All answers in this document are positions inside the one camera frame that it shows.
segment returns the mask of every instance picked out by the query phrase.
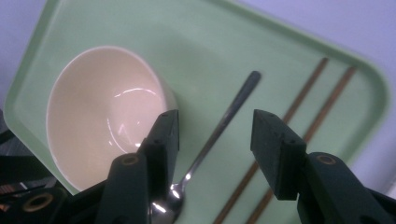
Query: black object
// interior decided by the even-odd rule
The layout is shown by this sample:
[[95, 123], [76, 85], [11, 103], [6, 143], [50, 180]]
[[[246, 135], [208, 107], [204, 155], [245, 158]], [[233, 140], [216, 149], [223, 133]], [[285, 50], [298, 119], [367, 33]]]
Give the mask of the black object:
[[302, 223], [395, 223], [396, 201], [365, 188], [337, 157], [305, 153], [274, 114], [255, 110], [251, 150], [279, 200], [298, 198]]
[[136, 153], [117, 157], [107, 180], [71, 196], [39, 189], [18, 199], [0, 223], [150, 223], [150, 202], [167, 195], [178, 152], [178, 110], [161, 114]]

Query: chopstick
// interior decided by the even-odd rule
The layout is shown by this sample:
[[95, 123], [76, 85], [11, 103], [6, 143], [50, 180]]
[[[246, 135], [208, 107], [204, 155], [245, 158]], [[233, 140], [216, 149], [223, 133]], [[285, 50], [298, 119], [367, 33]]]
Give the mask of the chopstick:
[[[340, 94], [342, 93], [343, 89], [345, 88], [345, 86], [347, 85], [349, 80], [352, 78], [353, 74], [355, 74], [355, 72], [356, 72], [355, 67], [349, 67], [345, 71], [345, 73], [343, 74], [341, 79], [338, 81], [338, 83], [332, 90], [332, 93], [330, 94], [330, 96], [328, 97], [328, 99], [326, 100], [326, 102], [322, 106], [322, 108], [319, 110], [317, 116], [315, 117], [315, 119], [309, 126], [307, 132], [305, 133], [303, 139], [305, 140], [306, 143], [308, 143], [312, 139], [312, 137], [318, 130], [318, 127], [323, 122], [323, 120], [325, 120], [327, 114], [332, 109], [332, 106], [334, 105], [334, 103], [336, 102], [336, 100], [338, 99]], [[247, 224], [256, 223], [257, 219], [259, 219], [260, 215], [265, 210], [268, 203], [271, 202], [273, 196], [274, 196], [274, 194], [271, 191], [271, 189], [268, 189], [265, 192], [265, 194], [262, 196], [262, 199], [257, 204], [254, 211], [251, 213], [250, 217], [248, 218], [248, 220], [246, 222]]]
[[[291, 118], [294, 116], [295, 112], [300, 107], [301, 103], [303, 102], [305, 96], [309, 93], [311, 88], [314, 86], [315, 81], [318, 79], [318, 77], [322, 73], [323, 69], [326, 67], [328, 61], [329, 61], [328, 58], [323, 58], [320, 60], [316, 69], [313, 71], [310, 78], [305, 82], [302, 90], [299, 92], [299, 94], [297, 95], [297, 97], [294, 99], [293, 103], [289, 107], [286, 115], [283, 118], [283, 121], [285, 123], [288, 123], [291, 120]], [[259, 169], [259, 165], [257, 164], [257, 162], [254, 161], [251, 164], [250, 168], [247, 170], [245, 176], [240, 181], [238, 187], [236, 187], [236, 189], [234, 190], [230, 199], [227, 201], [227, 203], [224, 205], [224, 207], [221, 209], [220, 213], [216, 217], [216, 219], [214, 221], [215, 224], [222, 223], [223, 220], [227, 217], [227, 215], [233, 208], [234, 204], [238, 200], [239, 196], [242, 194], [245, 187], [248, 185], [251, 177], [254, 176], [254, 174], [256, 173], [256, 171], [258, 169]]]

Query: green tray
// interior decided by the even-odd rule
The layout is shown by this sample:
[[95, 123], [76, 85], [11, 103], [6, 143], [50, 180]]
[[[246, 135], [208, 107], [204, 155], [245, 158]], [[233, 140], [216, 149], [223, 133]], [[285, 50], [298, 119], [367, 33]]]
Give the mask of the green tray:
[[[71, 192], [47, 143], [46, 108], [62, 69], [97, 46], [127, 48], [144, 58], [175, 92], [180, 151], [175, 180], [187, 171], [252, 70], [260, 86], [236, 115], [187, 186], [178, 223], [211, 223], [253, 162], [249, 138], [253, 109], [282, 117], [321, 58], [328, 66], [290, 123], [303, 135], [333, 86], [358, 68], [309, 143], [348, 163], [384, 117], [389, 93], [366, 61], [234, 1], [48, 1], [7, 96], [9, 128]], [[268, 185], [258, 172], [227, 217], [244, 223]], [[295, 223], [295, 202], [273, 200], [260, 223]]]

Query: white surface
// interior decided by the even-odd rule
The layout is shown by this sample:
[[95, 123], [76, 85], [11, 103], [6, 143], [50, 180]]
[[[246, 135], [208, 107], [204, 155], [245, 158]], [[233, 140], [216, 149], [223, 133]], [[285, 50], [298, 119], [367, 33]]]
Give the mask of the white surface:
[[[308, 33], [359, 53], [396, 93], [396, 1], [239, 0]], [[0, 108], [44, 0], [0, 0]], [[352, 169], [369, 188], [390, 191], [396, 175], [396, 104]]]
[[111, 162], [136, 152], [158, 116], [175, 108], [172, 91], [139, 56], [89, 49], [66, 66], [50, 94], [49, 150], [66, 180], [84, 190], [105, 180]]

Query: table surface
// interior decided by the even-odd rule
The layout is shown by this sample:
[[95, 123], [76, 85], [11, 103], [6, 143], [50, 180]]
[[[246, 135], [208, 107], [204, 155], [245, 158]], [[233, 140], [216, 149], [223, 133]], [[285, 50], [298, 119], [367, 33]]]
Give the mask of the table surface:
[[[358, 53], [383, 71], [392, 96], [389, 114], [351, 168], [365, 186], [396, 198], [396, 2], [240, 1]], [[0, 0], [0, 109], [44, 5], [44, 0]]]

